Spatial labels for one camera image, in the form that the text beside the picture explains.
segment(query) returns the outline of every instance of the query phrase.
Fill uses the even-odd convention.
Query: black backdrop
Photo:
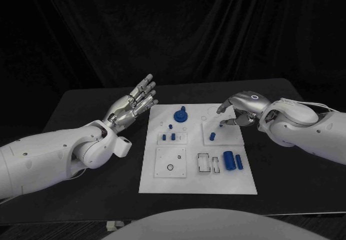
[[[4,3],[0,142],[40,132],[66,90],[130,87],[148,73],[160,85],[285,78],[305,100],[346,111],[344,5],[330,0]]]

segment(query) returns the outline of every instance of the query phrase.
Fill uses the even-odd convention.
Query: gray floor
[[[346,215],[285,215],[272,216],[330,240],[346,239]],[[0,235],[0,240],[99,240],[107,232],[107,222],[76,222],[13,225]]]

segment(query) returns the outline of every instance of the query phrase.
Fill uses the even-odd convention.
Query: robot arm
[[[285,98],[271,103],[252,91],[231,96],[219,106],[218,114],[231,105],[241,115],[220,121],[220,125],[249,126],[258,119],[258,130],[267,133],[278,145],[298,146],[308,153],[346,164],[346,113],[337,112],[324,104]],[[317,114],[305,105],[327,108],[329,112]]]
[[[0,199],[36,192],[105,164],[112,154],[127,156],[131,142],[117,134],[158,103],[147,75],[130,95],[112,104],[102,121],[76,129],[37,134],[0,147]]]

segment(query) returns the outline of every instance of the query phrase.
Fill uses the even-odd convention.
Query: robotic hand
[[[316,113],[305,106],[326,108]],[[284,147],[298,146],[304,151],[346,165],[346,113],[321,103],[294,101],[281,98],[275,102],[252,91],[231,96],[219,106],[223,113],[232,106],[241,113],[238,118],[220,121],[220,125],[249,126],[258,119],[258,130]]]
[[[0,147],[0,199],[36,192],[105,164],[112,154],[127,156],[131,142],[117,134],[158,103],[148,74],[130,95],[111,105],[102,121],[76,129],[42,133]]]

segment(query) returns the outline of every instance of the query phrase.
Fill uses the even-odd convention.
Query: white board
[[[220,104],[215,103],[171,105],[158,104],[151,107],[138,186],[140,193],[246,195],[258,194],[251,173],[248,156],[244,148],[241,129],[239,131],[235,130],[235,127],[239,128],[238,126],[225,125],[223,127],[219,127],[220,120],[236,117],[235,111],[233,108],[229,107],[225,113],[216,114],[216,109],[219,105]],[[184,106],[186,108],[187,120],[186,122],[179,123],[174,121],[173,115],[174,112],[180,110],[182,106]],[[231,135],[222,135],[222,132],[219,132],[218,135],[216,132],[215,139],[223,136],[222,141],[219,141],[220,139],[218,139],[218,144],[205,144],[206,137],[203,136],[203,125],[205,132],[209,131],[209,128],[206,128],[206,126],[216,126],[222,129],[222,131],[228,131],[228,133],[231,132]],[[167,144],[161,144],[160,138],[163,137],[163,134],[166,134],[166,138],[170,138],[173,133],[186,133],[186,144],[177,145],[174,143],[170,144],[169,142]],[[184,177],[156,177],[157,149],[180,147],[186,149]],[[232,151],[233,156],[238,154],[241,155],[241,161],[244,166],[242,170],[226,170],[223,161],[225,151]],[[213,170],[209,173],[199,171],[197,154],[209,154],[210,167],[215,165],[213,157],[218,157],[219,173],[216,173]],[[161,165],[160,169],[164,169],[164,167],[167,168],[166,163]]]

